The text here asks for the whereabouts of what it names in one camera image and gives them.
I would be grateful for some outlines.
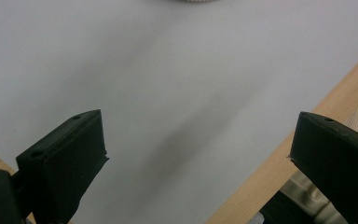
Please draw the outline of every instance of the black object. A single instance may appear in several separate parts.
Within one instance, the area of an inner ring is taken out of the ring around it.
[[[31,212],[37,223],[67,223],[107,160],[101,111],[68,119],[17,157],[16,174],[0,171],[0,223]]]
[[[313,218],[278,191],[260,210],[264,224],[313,224]]]
[[[302,112],[290,157],[349,223],[358,223],[357,132]]]

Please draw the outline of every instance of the wooden frame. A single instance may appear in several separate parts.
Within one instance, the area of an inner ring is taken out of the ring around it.
[[[312,112],[343,122],[357,106],[358,64]],[[291,132],[206,223],[245,223],[251,219],[296,172],[297,168],[287,159],[293,137]]]

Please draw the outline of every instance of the gray tabletop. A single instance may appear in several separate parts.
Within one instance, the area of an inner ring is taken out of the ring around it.
[[[202,223],[357,62],[358,1],[0,1],[0,157],[100,108],[75,224]]]

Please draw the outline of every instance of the white surface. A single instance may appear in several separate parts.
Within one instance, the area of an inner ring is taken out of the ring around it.
[[[358,1],[0,1],[0,157],[101,108],[75,224],[202,223],[357,62]]]

